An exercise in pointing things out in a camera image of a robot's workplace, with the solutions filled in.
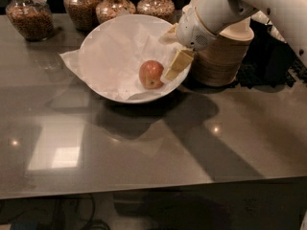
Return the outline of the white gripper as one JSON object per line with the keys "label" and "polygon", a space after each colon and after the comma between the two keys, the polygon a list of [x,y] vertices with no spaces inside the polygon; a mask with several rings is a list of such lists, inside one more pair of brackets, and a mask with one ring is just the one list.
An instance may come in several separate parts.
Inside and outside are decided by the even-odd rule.
{"label": "white gripper", "polygon": [[[201,51],[210,45],[221,30],[221,20],[217,17],[215,6],[201,5],[190,8],[158,42],[164,45],[177,41],[194,51]],[[173,81],[193,61],[194,52],[188,49],[177,50],[164,78]]]}

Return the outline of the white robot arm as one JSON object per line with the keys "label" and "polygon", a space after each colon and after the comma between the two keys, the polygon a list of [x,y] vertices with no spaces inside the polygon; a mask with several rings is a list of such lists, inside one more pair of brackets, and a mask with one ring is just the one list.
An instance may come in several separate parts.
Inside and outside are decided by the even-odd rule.
{"label": "white robot arm", "polygon": [[257,12],[267,16],[307,64],[307,0],[200,0],[159,39],[162,44],[181,45],[163,79],[175,80],[191,64],[194,52],[207,48],[226,27]]}

